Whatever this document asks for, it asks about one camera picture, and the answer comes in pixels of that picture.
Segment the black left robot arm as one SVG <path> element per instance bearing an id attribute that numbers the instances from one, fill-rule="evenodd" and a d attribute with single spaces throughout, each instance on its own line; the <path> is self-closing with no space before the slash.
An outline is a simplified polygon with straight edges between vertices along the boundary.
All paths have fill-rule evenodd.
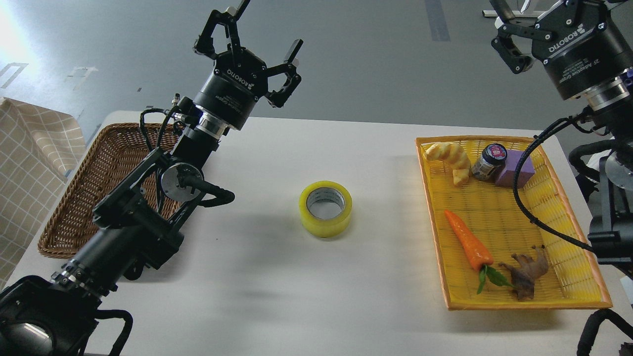
<path id="1" fill-rule="evenodd" d="M 194 99 L 176 97 L 163 110 L 155 145 L 140 115 L 149 153 L 93 209 L 95 235 L 49 280 L 29 275 L 2 291 L 3 356 L 82 356 L 98 322 L 112 318 L 124 322 L 109 352 L 119 356 L 133 316 L 100 309 L 102 298 L 117 291 L 121 277 L 133 281 L 174 256 L 184 239 L 180 229 L 197 207 L 233 202 L 233 192 L 204 179 L 204 164 L 228 131 L 242 129 L 258 101 L 283 107 L 301 82 L 294 64 L 301 39 L 273 67 L 240 44 L 237 22 L 248 4 L 210 13 L 193 50 L 213 60 L 213 71 Z"/>

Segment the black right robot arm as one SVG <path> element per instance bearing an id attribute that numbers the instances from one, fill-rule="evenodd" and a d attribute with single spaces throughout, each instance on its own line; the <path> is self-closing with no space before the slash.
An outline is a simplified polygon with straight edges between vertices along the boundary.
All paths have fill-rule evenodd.
<path id="1" fill-rule="evenodd" d="M 559 0 L 524 26 L 504 0 L 493 0 L 497 36 L 492 47 L 514 74 L 536 59 L 542 63 L 564 100 L 583 97 L 581 113 L 557 120 L 522 154 L 527 156 L 567 126 L 591 121 L 611 139 L 578 146 L 568 155 L 576 171 L 597 182 L 601 214 L 590 223 L 583 243 L 549 227 L 531 214 L 518 195 L 518 173 L 512 181 L 515 201 L 542 230 L 592 253 L 599 264 L 632 277 L 632 48 L 611 18 L 619 0 Z"/>

